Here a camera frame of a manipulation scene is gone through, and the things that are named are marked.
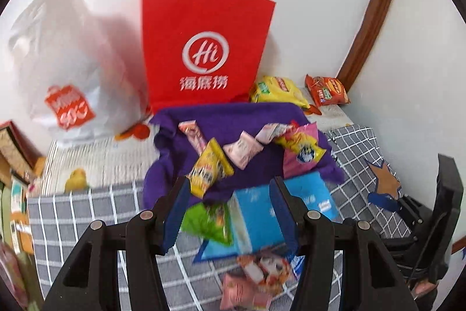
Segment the person right hand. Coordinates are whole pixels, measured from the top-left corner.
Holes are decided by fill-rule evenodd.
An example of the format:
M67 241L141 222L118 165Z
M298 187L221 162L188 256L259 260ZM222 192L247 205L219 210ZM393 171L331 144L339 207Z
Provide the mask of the person right hand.
M414 285L411 294L413 299L418 299L436 289L437 283L432 283L429 280L420 280Z

